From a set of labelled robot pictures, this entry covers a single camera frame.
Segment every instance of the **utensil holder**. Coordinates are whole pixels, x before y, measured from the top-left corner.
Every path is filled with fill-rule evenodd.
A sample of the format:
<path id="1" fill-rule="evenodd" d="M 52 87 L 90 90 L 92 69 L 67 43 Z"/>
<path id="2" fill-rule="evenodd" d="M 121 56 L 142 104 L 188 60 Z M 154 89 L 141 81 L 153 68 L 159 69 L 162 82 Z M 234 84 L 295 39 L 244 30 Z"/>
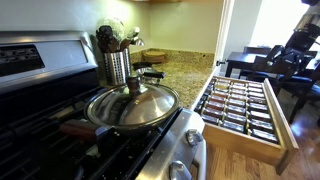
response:
<path id="1" fill-rule="evenodd" d="M 131 75 L 129 49 L 116 53 L 104 53 L 103 56 L 107 85 L 125 84 L 126 78 Z"/>

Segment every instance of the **wooden floor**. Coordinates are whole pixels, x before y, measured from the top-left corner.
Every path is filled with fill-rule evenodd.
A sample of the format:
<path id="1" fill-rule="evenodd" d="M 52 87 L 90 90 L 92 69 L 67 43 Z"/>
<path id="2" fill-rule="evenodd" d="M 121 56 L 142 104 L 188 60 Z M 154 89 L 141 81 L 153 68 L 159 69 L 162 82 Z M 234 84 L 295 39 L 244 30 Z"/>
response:
<path id="1" fill-rule="evenodd" d="M 278 100 L 288 118 L 296 98 L 292 98 L 289 93 L 282 90 Z M 317 126 L 320 116 L 319 108 L 320 103 L 318 102 L 307 103 L 297 113 L 291 130 L 300 149 L 281 176 L 276 174 L 273 166 L 207 144 L 207 180 L 319 180 L 320 128 Z"/>

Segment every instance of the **kitchen appliance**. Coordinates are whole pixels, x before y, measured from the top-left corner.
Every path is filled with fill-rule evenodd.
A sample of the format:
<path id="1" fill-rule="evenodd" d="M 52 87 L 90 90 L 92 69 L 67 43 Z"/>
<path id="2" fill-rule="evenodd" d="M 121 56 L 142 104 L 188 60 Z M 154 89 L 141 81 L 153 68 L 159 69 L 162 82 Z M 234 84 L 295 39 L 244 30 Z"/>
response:
<path id="1" fill-rule="evenodd" d="M 80 31 L 0 32 L 0 179 L 205 179 L 204 122 L 187 109 L 135 136 L 61 132 L 108 91 L 92 49 Z"/>

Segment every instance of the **stove knob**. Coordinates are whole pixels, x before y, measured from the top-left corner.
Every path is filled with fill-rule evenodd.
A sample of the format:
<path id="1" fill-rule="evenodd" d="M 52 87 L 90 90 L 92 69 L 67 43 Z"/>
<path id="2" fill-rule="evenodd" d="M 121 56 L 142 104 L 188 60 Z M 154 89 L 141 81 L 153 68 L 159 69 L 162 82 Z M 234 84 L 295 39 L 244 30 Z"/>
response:
<path id="1" fill-rule="evenodd" d="M 173 161 L 170 165 L 170 180 L 191 180 L 188 168 L 181 161 Z"/>
<path id="2" fill-rule="evenodd" d="M 187 140 L 191 146 L 196 146 L 203 140 L 203 137 L 196 129 L 189 129 L 187 132 Z"/>

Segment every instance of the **oven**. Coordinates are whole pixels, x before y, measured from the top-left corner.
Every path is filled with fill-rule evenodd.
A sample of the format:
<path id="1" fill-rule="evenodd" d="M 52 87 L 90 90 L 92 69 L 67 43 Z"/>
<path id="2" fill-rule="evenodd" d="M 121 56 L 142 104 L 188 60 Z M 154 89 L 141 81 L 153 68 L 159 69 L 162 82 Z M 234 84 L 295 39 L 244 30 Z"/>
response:
<path id="1" fill-rule="evenodd" d="M 90 123 L 84 108 L 107 90 L 86 32 L 0 32 L 0 179 L 205 179 L 204 122 L 193 111 L 134 136 L 61 131 Z"/>

